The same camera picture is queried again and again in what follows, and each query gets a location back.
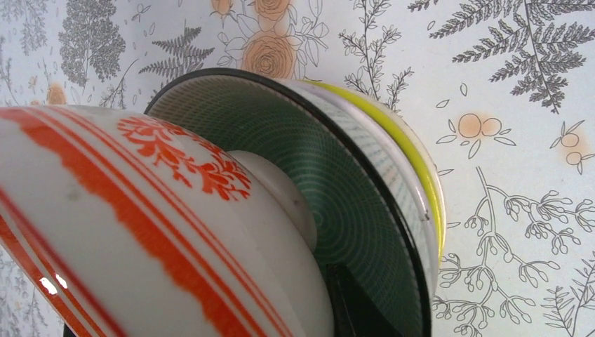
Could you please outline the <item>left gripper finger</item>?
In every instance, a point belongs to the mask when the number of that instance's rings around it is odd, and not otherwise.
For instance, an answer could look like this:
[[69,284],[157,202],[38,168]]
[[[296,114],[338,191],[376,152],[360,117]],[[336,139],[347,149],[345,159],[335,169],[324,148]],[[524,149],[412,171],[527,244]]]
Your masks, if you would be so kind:
[[326,266],[326,286],[333,308],[335,336],[396,335],[396,329],[375,306],[346,265]]

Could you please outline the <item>pale green bowl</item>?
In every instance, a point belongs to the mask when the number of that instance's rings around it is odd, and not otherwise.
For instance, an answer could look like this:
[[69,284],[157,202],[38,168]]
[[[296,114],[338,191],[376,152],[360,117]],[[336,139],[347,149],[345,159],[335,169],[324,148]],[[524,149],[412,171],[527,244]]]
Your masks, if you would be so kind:
[[296,81],[210,68],[167,84],[145,114],[281,169],[314,213],[320,268],[345,264],[398,332],[431,335],[436,257],[389,155],[394,144],[380,141],[362,111],[340,109]]

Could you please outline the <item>yellow-green bowl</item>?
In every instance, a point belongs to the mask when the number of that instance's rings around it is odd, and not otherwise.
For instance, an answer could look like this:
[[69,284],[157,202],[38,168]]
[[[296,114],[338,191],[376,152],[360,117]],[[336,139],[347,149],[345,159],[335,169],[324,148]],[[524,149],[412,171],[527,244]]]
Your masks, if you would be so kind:
[[446,240],[446,202],[437,167],[423,142],[397,113],[380,101],[350,88],[326,84],[321,81],[307,80],[306,82],[330,91],[355,105],[381,126],[398,144],[420,179],[432,208],[438,257],[440,258],[443,255]]

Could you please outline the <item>red patterned white bowl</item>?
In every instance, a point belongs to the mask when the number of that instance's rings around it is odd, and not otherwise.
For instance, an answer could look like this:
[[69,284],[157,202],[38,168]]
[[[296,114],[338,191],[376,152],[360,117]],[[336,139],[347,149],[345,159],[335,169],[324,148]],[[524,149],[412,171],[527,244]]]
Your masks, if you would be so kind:
[[133,112],[1,109],[1,244],[78,336],[332,336],[316,241],[259,155]]

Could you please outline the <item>beige bowl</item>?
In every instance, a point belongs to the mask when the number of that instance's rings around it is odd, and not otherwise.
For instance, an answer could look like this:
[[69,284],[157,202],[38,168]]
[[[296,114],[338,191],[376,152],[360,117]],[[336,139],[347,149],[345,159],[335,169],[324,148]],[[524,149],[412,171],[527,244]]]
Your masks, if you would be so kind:
[[446,202],[437,166],[426,145],[414,129],[386,105],[369,99],[375,108],[370,116],[397,142],[406,158],[416,172],[426,195],[430,201],[432,211],[437,216],[435,220],[437,231],[444,236],[446,233]]

